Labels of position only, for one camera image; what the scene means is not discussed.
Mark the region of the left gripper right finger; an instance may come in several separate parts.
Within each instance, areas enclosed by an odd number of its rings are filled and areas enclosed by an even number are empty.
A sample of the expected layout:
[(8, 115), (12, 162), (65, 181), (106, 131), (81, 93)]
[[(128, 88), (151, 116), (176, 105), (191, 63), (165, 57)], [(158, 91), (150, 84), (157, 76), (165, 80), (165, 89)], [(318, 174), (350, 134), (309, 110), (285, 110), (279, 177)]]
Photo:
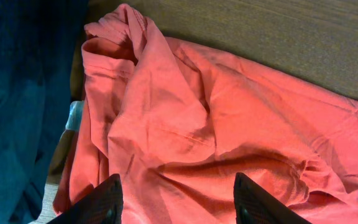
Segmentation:
[(244, 173), (236, 174), (233, 194), (237, 224), (310, 224)]

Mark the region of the orange McKinney Boyd soccer shirt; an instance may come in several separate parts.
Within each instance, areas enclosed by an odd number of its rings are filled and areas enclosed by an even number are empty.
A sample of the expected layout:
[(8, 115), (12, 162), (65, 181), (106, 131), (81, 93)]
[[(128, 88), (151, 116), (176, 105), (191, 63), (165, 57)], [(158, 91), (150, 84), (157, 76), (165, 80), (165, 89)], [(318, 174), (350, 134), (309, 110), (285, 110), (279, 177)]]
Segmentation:
[(358, 101), (165, 37), (127, 4), (85, 32), (57, 214), (119, 174), (124, 223), (234, 223), (242, 172), (311, 223), (358, 223)]

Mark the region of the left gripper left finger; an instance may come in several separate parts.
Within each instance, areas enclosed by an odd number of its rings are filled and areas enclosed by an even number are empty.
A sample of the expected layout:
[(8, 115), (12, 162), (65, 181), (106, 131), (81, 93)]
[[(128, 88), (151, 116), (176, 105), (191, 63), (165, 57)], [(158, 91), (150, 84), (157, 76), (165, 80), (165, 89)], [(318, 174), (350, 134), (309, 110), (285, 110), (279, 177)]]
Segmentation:
[(124, 206), (119, 174), (113, 174), (48, 224), (121, 224)]

